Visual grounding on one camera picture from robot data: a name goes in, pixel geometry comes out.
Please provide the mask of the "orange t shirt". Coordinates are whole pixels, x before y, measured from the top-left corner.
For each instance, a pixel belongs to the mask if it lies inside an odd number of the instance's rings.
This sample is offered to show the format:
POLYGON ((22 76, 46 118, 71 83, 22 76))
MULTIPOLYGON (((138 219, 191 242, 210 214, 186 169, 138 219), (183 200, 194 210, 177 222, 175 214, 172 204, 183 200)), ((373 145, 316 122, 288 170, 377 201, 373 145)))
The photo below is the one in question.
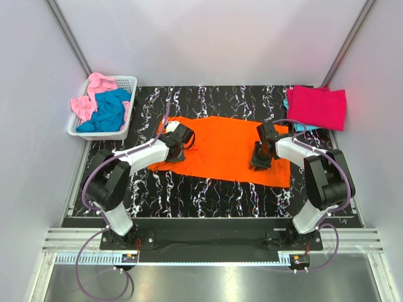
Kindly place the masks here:
POLYGON ((185 176, 250 182, 269 187, 290 187, 290 161, 273 160, 264 171, 249 168, 254 144, 259 140, 257 121, 218 116, 207 118, 170 117, 191 128, 196 135, 193 146, 184 151, 182 162, 160 162, 148 166, 150 171, 172 171, 185 176))

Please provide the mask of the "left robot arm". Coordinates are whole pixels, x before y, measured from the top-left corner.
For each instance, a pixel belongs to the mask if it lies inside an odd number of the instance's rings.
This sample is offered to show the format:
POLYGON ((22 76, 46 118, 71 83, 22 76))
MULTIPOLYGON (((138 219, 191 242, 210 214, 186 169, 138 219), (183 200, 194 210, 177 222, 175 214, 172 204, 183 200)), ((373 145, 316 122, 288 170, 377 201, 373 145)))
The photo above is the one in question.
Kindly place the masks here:
POLYGON ((82 201, 102 216, 112 244, 131 249, 139 242, 137 226, 123 203, 130 178, 152 164, 184 161, 184 151, 193 146, 195 138, 191 128, 172 121, 142 145, 117 152, 102 149, 96 153, 83 180, 82 201))

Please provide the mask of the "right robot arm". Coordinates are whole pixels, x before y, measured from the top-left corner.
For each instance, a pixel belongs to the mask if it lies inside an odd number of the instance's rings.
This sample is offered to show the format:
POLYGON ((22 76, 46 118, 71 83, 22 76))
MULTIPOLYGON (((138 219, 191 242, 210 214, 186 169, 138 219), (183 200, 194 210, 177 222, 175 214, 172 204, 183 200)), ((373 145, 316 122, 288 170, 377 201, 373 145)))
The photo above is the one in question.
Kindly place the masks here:
POLYGON ((307 202, 286 228, 265 242, 268 248, 305 249, 318 236, 325 218, 347 207, 355 195, 344 154, 338 149, 311 147, 296 135, 280 134, 271 122, 258 125, 257 133, 250 168, 271 171, 276 161, 289 160, 303 169, 307 193, 307 202))

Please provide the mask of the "folded light blue t shirt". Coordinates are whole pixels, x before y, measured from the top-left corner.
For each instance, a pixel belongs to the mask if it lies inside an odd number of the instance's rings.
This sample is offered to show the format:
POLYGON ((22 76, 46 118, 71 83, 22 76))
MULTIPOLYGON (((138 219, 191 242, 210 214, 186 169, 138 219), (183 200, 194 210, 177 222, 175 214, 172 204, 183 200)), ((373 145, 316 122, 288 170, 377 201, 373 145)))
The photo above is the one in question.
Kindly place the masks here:
MULTIPOLYGON (((289 111, 289 103, 288 103, 288 99, 287 98, 285 98, 284 100, 283 100, 283 106, 285 107, 285 109, 286 109, 286 111, 287 111, 287 114, 288 114, 288 111, 289 111)), ((319 129, 319 127, 317 127, 317 126, 312 126, 312 125, 306 125, 306 126, 303 126, 303 125, 301 125, 301 124, 299 124, 299 123, 293 123, 293 127, 294 127, 294 129, 295 129, 295 131, 296 132, 303 132, 304 130, 306 130, 306 131, 313 131, 313 130, 318 130, 319 129)))

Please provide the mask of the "folded magenta t shirt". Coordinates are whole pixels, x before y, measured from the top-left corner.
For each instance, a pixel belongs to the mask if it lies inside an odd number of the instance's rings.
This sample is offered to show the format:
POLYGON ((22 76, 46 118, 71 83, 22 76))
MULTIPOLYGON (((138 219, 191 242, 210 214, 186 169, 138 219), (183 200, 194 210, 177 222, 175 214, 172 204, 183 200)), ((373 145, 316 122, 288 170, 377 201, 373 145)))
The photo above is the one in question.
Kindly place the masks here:
POLYGON ((287 118, 306 125, 343 131, 347 113, 346 91, 327 87, 294 86, 287 89, 287 118))

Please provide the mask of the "white plastic basket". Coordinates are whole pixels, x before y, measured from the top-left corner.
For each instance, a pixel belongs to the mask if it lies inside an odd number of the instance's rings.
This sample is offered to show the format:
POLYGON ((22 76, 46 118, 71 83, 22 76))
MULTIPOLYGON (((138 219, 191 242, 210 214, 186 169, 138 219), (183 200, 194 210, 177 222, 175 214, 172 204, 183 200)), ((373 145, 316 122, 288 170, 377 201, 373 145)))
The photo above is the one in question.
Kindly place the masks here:
POLYGON ((136 88, 137 78, 132 75, 92 73, 81 95, 71 99, 68 134, 87 141, 126 139, 136 88))

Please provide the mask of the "pink t shirt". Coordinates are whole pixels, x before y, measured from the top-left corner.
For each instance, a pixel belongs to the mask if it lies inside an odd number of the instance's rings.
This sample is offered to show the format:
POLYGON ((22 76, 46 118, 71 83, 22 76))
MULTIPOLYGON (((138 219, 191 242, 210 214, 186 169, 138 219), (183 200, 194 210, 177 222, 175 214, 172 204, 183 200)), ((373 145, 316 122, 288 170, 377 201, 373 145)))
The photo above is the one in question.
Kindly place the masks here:
POLYGON ((114 78, 98 72, 93 72, 88 77, 88 81, 87 95, 71 99, 71 109, 81 120, 81 123, 90 120, 93 112, 97 110, 98 105, 95 100, 97 93, 118 89, 114 78))

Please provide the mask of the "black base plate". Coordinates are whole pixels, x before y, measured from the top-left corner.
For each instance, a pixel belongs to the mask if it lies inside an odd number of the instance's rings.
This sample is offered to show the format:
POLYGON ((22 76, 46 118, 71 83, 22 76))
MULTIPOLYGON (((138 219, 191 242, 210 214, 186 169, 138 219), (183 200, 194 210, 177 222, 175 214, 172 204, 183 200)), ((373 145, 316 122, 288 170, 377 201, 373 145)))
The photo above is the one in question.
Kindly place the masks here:
POLYGON ((289 218, 136 218, 136 232, 124 245, 111 233, 101 238, 102 250, 130 250, 140 261, 207 265, 278 261, 278 252, 304 253, 323 249, 321 236, 285 239, 289 218))

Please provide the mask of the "aluminium front rail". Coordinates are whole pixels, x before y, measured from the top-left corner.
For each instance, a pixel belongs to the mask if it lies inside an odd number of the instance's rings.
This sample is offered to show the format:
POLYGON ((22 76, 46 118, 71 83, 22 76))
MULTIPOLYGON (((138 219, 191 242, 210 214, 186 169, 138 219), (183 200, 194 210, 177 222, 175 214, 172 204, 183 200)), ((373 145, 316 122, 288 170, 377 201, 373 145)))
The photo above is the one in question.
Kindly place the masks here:
MULTIPOLYGON (((371 228, 340 228, 334 231, 325 227, 319 231, 318 236, 305 249, 268 248, 265 240, 277 238, 281 228, 264 230, 249 229, 151 229, 145 228, 137 231, 140 250, 157 250, 164 247, 250 247, 280 252, 331 252, 335 247, 340 253, 382 253, 383 247, 378 233, 371 228)), ((96 250, 133 250, 122 249, 112 244, 106 232, 97 235, 97 228, 52 228, 48 231, 43 244, 43 251, 67 252, 78 251, 90 236, 94 238, 88 243, 87 249, 96 250)))

